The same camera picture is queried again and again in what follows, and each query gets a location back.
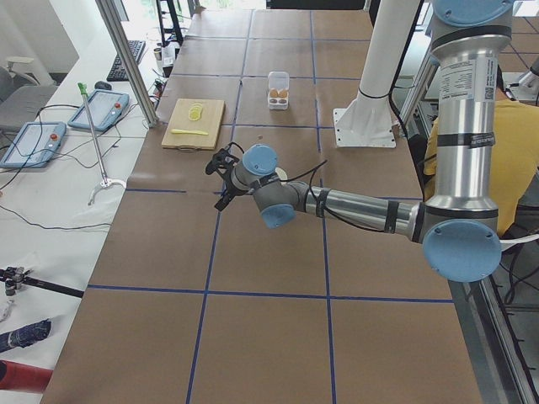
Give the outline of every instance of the white pillar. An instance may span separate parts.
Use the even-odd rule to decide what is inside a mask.
[[[421,0],[381,0],[360,90],[347,109],[334,109],[339,147],[395,147],[388,93]]]

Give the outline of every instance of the robot label sticker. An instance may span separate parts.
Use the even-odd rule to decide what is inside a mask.
[[[441,69],[440,103],[460,100],[494,102],[496,58],[459,61]]]

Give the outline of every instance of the lemon slice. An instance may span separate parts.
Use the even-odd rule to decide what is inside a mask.
[[[202,104],[194,103],[189,108],[189,120],[200,120],[202,116]]]

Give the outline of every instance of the black tool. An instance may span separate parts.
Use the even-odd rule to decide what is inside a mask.
[[[28,276],[30,271],[24,271],[22,267],[7,267],[6,269],[0,269],[0,282],[6,284],[6,295],[13,296],[20,289],[22,284],[28,284],[35,286],[36,288],[52,290],[53,292],[62,293],[64,295],[70,295],[73,297],[82,298],[84,292],[82,290],[68,288],[60,284],[52,284],[51,282],[45,282]]]
[[[98,81],[93,85],[97,90],[112,90],[112,85],[109,82]]]
[[[235,197],[247,193],[246,191],[238,189],[232,182],[232,171],[236,164],[239,163],[239,158],[233,156],[229,152],[231,147],[232,143],[222,148],[213,155],[211,161],[205,166],[206,175],[217,173],[225,182],[225,188],[221,192],[221,198],[215,204],[215,208],[220,212],[223,211]]]
[[[42,341],[51,332],[51,320],[43,320],[0,335],[0,352],[21,347],[26,348]]]

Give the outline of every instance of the wooden cutting board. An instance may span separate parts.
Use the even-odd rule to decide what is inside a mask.
[[[201,104],[199,120],[189,119],[193,104]],[[216,148],[225,102],[222,99],[179,98],[174,107],[167,130],[161,142],[165,148],[193,147],[204,150]],[[201,130],[207,135],[174,134],[171,130]]]

